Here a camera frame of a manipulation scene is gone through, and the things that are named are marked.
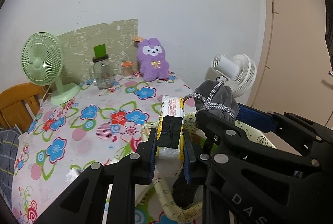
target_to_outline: yellow package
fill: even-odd
[[[157,128],[156,155],[184,160],[183,125],[183,99],[164,95]]]

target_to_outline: fan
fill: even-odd
[[[231,88],[235,98],[252,87],[257,75],[254,61],[246,54],[238,54],[231,59],[217,54],[211,62],[211,67],[221,75],[220,79]]]
[[[57,90],[51,95],[53,105],[71,100],[80,91],[76,84],[62,84],[60,74],[63,66],[64,53],[57,37],[38,32],[25,42],[21,52],[22,70],[36,85],[45,86],[55,82]]]

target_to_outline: wooden chair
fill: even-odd
[[[22,132],[28,131],[34,118],[31,117],[24,105],[28,103],[32,113],[36,116],[39,111],[37,95],[44,96],[42,87],[32,83],[13,86],[0,94],[0,125],[12,128],[17,125]]]

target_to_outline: door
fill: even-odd
[[[273,1],[267,63],[252,106],[326,125],[333,110],[333,78],[328,74],[325,0]]]

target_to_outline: gray drawstring cord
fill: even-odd
[[[231,118],[235,119],[236,114],[235,111],[232,108],[229,108],[225,105],[222,104],[218,104],[218,103],[211,103],[211,100],[214,96],[214,94],[216,93],[216,91],[220,88],[221,85],[224,84],[224,81],[220,81],[218,84],[216,84],[216,86],[214,87],[214,89],[210,92],[208,99],[206,99],[203,95],[199,94],[199,93],[190,93],[188,95],[186,95],[183,100],[184,102],[190,98],[198,98],[200,99],[204,104],[200,107],[200,109],[195,113],[195,116],[197,115],[198,112],[202,111],[202,110],[221,110],[221,111],[225,111],[227,112]]]

